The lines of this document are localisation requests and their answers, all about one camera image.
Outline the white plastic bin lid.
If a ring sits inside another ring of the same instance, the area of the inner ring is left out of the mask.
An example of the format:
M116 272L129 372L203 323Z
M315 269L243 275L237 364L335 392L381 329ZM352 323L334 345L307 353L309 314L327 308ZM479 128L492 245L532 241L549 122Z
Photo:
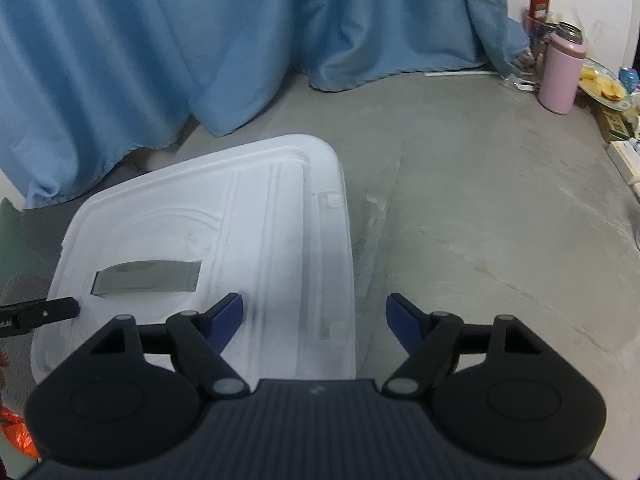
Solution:
M87 200L49 292L80 312L35 331L32 376L46 378L116 315L161 323L230 292L243 313L222 355L249 384L355 376L346 191L326 142L287 134L244 144Z

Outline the green cushion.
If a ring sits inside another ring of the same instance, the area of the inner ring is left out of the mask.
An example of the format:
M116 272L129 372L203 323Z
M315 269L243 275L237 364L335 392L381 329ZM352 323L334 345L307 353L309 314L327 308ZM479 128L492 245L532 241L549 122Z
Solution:
M39 260L30 250L22 229L21 213L7 199L1 200L1 287L14 274L37 270Z

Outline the white carton box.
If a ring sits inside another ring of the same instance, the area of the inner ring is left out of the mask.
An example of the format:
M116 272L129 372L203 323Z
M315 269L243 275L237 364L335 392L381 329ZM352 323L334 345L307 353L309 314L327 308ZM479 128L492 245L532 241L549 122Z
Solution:
M628 185L640 182L640 157L628 141L614 141L608 144L606 154Z

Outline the blue curtain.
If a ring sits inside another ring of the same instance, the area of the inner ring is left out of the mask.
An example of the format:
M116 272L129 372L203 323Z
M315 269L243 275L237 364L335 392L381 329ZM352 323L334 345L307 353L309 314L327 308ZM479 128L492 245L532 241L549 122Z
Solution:
M510 74L527 45L506 0L1 0L1 168L27 207L64 203L189 118L241 127L289 73Z

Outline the pink thermos bottle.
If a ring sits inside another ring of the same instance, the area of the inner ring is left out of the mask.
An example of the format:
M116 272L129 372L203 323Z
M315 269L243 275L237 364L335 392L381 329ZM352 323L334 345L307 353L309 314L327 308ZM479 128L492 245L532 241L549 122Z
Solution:
M544 52L538 91L538 101L544 108L559 115L566 115L570 111L575 102L586 54L582 31L567 22L556 24Z

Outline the plate of yellow snacks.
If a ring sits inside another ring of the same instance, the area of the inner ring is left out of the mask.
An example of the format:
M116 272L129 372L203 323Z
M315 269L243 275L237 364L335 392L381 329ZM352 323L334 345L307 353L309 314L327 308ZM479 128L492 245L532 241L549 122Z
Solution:
M616 112L626 112L634 107L630 94L612 70L593 58L584 59L578 87L590 98Z

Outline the red box behind thermos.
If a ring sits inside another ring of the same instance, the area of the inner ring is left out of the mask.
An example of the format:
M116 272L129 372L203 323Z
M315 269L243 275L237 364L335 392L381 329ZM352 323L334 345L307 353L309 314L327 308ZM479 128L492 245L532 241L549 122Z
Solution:
M529 0L527 13L527 25L529 30L547 23L549 16L550 0Z

